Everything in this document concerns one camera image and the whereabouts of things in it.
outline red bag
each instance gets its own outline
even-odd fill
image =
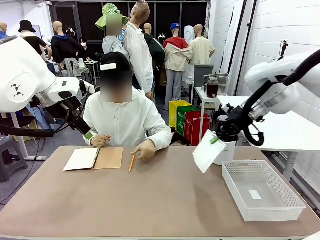
[[[205,135],[206,131],[210,129],[210,119],[211,117],[204,113],[202,137]],[[197,146],[199,144],[200,124],[200,111],[190,111],[185,114],[184,138],[188,140],[191,146]]]

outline open notebook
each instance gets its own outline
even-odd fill
[[[122,147],[75,149],[63,171],[82,169],[119,169],[122,163]]]

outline person's hand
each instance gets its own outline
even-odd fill
[[[139,160],[146,160],[153,157],[156,153],[156,146],[154,142],[150,139],[145,140],[139,146],[135,148],[131,155],[136,154]]]
[[[148,99],[150,99],[151,101],[154,99],[154,95],[153,95],[152,92],[146,93],[145,96],[146,96]]]
[[[111,136],[104,135],[104,134],[98,134],[91,140],[91,145],[96,148],[102,148],[105,146],[106,141],[110,141]]]

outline orange pencil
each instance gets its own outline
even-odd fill
[[[135,158],[136,158],[136,155],[134,154],[133,157],[132,157],[129,173],[131,173],[132,167],[134,166]]]

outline cream t-shirt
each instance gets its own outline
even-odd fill
[[[202,36],[197,37],[191,41],[190,47],[192,47],[191,63],[193,65],[210,64],[209,56],[215,50],[215,47],[208,39]]]

